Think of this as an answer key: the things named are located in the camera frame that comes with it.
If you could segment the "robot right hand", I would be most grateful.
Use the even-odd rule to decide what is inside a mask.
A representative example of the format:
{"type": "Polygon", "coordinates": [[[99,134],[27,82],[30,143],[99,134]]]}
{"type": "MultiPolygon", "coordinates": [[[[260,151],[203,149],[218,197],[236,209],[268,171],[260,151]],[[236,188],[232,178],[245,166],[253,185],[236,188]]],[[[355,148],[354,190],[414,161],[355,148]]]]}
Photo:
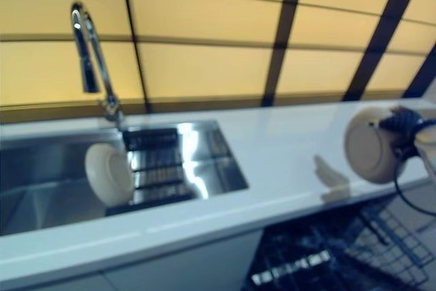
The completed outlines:
{"type": "Polygon", "coordinates": [[[382,119],[378,127],[390,132],[412,136],[424,124],[425,119],[415,110],[397,106],[390,109],[390,116],[382,119]]]}

